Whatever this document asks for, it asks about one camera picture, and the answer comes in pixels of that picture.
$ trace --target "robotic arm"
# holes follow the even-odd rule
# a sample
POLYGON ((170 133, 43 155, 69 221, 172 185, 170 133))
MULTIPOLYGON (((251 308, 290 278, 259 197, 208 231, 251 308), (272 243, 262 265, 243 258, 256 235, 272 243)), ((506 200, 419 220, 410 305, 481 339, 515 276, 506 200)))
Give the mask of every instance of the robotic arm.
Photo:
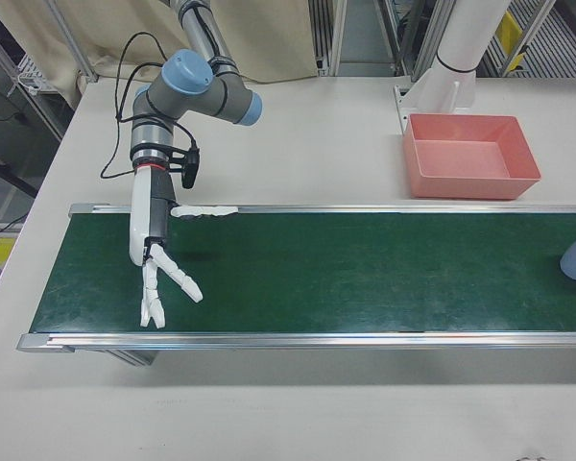
POLYGON ((150 85, 140 88, 133 103, 131 160, 135 170, 132 189, 130 256, 142 266, 143 299, 141 326, 153 318, 164 327, 164 310, 156 285, 157 269, 163 270, 195 302, 203 294, 166 254, 168 219, 174 217, 222 216, 237 211, 231 206, 179 206, 170 178, 171 164, 178 164, 181 185, 194 185, 199 167, 199 149, 177 149, 174 158, 173 129, 188 110, 221 118, 234 124, 254 124, 262 112, 262 101, 245 88, 236 64, 218 30, 208 0, 163 0, 178 15, 193 50, 179 50, 162 66, 150 85))

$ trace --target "black cable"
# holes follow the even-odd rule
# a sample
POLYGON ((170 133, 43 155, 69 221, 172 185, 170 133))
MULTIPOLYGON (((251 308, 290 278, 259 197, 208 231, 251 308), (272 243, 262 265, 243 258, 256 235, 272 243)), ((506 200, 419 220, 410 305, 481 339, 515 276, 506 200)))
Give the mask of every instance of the black cable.
POLYGON ((122 54, 119 57, 119 62, 117 64, 117 75, 115 77, 115 92, 113 94, 113 103, 115 106, 115 126, 117 129, 117 136, 115 139, 115 148, 113 149, 113 154, 111 155, 110 159, 108 160, 107 164, 105 165, 105 167, 101 170, 100 172, 100 177, 103 180, 111 180, 113 178, 119 178, 120 176, 125 176, 125 175, 129 175, 130 173, 132 173, 134 170, 130 170, 130 171, 124 171, 122 173, 117 173, 114 175, 107 175, 106 172, 108 170, 108 168, 110 167, 110 165, 113 163, 113 161, 115 160, 115 157, 117 156, 117 151, 119 149, 119 141, 120 141, 120 137, 121 137, 121 133, 120 133, 120 126, 119 126, 119 118, 118 117, 118 95, 119 95, 119 79, 120 79, 120 75, 122 72, 122 64, 124 63, 124 58, 126 57, 126 52, 128 51, 128 48, 131 46, 132 42, 138 37, 138 36, 149 36, 151 37, 154 42, 156 43, 157 49, 160 52, 160 55, 162 55, 162 57, 164 58, 165 61, 168 60, 168 58, 166 57, 166 54, 164 53, 164 50, 162 49, 162 45, 160 45, 160 42, 158 41, 158 39, 153 35, 150 34, 149 32, 137 32, 136 34, 134 34, 133 36, 131 36, 128 41, 126 42, 126 45, 124 46, 124 49, 122 50, 122 54))
MULTIPOLYGON (((134 79, 136 73, 144 67, 148 67, 148 66, 161 67, 162 66, 162 64, 160 64, 159 62, 144 62, 142 64, 139 64, 131 72, 131 75, 129 76, 128 80, 126 81, 126 86, 124 87, 124 92, 122 93, 121 101, 119 101, 119 104, 118 104, 119 81, 120 81, 120 75, 121 75, 121 71, 122 71, 122 63, 124 61, 124 57, 126 56, 126 52, 128 50, 128 47, 131 45, 131 43, 134 41, 134 39, 137 38, 138 36, 150 36, 151 38, 153 38, 154 41, 156 42, 156 45, 158 47, 160 54, 167 61, 167 57, 164 54, 164 51, 162 50, 162 47, 160 46, 156 37, 153 36, 152 34, 148 33, 148 32, 138 32, 138 33, 134 34, 133 36, 131 36, 131 38, 128 40, 128 42, 124 46, 124 50, 122 51, 122 54, 121 54, 120 59, 119 59, 119 63, 117 65, 117 76, 115 78, 115 92, 113 94, 113 103, 114 103, 114 107, 115 107, 115 121, 116 121, 116 127, 117 127, 117 136, 115 139, 115 148, 113 149, 113 153, 111 154, 110 159, 108 160, 107 164, 105 165, 105 167, 102 169, 102 171, 100 173, 100 177, 103 180, 119 178, 120 176, 129 175, 130 173, 134 172, 134 170, 132 169, 129 171, 123 171, 121 173, 116 173, 114 175, 107 175, 106 174, 108 168, 110 167, 110 165, 115 160, 115 157, 117 156, 117 151, 119 150, 119 143, 120 143, 120 139, 121 139, 121 130, 120 130, 120 124, 121 123, 128 123, 128 122, 132 122, 134 120, 147 118, 147 119, 151 119, 151 120, 154 120, 154 121, 162 123, 162 124, 170 124, 170 125, 178 128, 178 129, 180 129, 181 131, 183 131, 190 138, 191 148, 194 148, 194 149, 198 148, 197 143, 196 143, 196 139, 194 138, 194 135, 191 132, 189 132, 183 125, 181 125, 179 122, 177 122, 176 120, 174 120, 172 118, 162 116, 161 114, 158 114, 158 113, 143 113, 143 114, 133 115, 133 116, 128 117, 128 118, 123 118, 124 106, 126 105, 126 98, 127 98, 128 93, 130 91, 132 80, 134 79)), ((212 46, 215 47, 214 49, 217 49, 217 43, 215 43, 215 40, 213 40, 212 46)))
POLYGON ((126 81, 126 87, 124 88, 124 92, 122 93, 122 101, 120 102, 119 109, 116 108, 116 114, 119 115, 118 119, 121 119, 122 114, 124 113, 124 106, 126 105, 126 97, 128 96, 128 92, 131 89, 131 84, 132 80, 134 80, 134 76, 139 70, 145 67, 162 67, 162 64, 160 64, 159 62, 143 62, 142 64, 139 64, 137 67, 134 68, 128 80, 126 81))
POLYGON ((13 219, 4 228, 0 229, 0 233, 6 231, 8 228, 10 228, 12 225, 16 224, 17 222, 21 221, 22 219, 25 219, 26 216, 28 216, 28 213, 19 216, 17 219, 13 219))
POLYGON ((206 22, 204 22, 203 17, 199 13, 199 7, 196 7, 193 10, 194 15, 196 16, 196 20, 199 22, 199 25, 203 29, 203 32, 206 35, 207 40, 209 40, 209 43, 211 43, 211 48, 213 49, 213 55, 220 56, 220 47, 218 46, 218 42, 215 41, 215 37, 211 33, 209 26, 206 24, 206 22))
POLYGON ((18 113, 21 113, 21 112, 13 112, 7 118, 0 118, 0 122, 8 122, 9 120, 13 119, 18 113))

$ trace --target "red band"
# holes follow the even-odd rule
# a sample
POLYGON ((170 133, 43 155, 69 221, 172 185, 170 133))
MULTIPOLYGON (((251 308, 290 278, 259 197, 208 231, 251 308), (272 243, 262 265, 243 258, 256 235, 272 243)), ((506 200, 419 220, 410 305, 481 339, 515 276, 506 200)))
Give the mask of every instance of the red band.
POLYGON ((143 166, 151 166, 152 168, 157 168, 158 170, 166 171, 166 168, 156 163, 141 163, 140 165, 136 165, 136 169, 138 170, 143 166))

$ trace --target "blue joint cap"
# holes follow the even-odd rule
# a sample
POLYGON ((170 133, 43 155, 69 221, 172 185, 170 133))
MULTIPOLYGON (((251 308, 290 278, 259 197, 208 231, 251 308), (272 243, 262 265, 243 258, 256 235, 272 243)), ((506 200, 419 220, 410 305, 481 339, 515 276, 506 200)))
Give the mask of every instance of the blue joint cap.
POLYGON ((147 91, 149 87, 150 87, 150 84, 146 84, 146 85, 143 85, 142 87, 138 88, 138 89, 136 90, 136 92, 134 93, 134 97, 135 97, 135 98, 138 97, 139 94, 144 93, 145 91, 147 91))
POLYGON ((253 125, 260 118, 262 113, 262 99, 258 96, 258 93, 252 92, 252 101, 250 106, 246 111, 246 114, 237 122, 237 125, 244 125, 246 127, 253 125))
POLYGON ((162 66, 162 80, 188 96, 205 93, 213 81, 207 61, 192 50, 179 50, 162 66))

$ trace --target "floor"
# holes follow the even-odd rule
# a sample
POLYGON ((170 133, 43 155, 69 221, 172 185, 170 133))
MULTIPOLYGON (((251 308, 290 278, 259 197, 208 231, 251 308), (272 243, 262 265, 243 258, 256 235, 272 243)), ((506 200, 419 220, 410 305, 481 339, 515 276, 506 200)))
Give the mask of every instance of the floor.
MULTIPOLYGON (((72 110, 58 95, 48 95, 45 99, 67 126, 72 110)), ((19 90, 13 89, 11 80, 0 67, 0 120, 3 119, 8 120, 0 121, 0 161, 8 164, 16 176, 39 188, 60 144, 19 90), (18 111, 24 116, 10 118, 18 111)), ((33 201, 0 179, 0 225, 27 213, 33 201)))

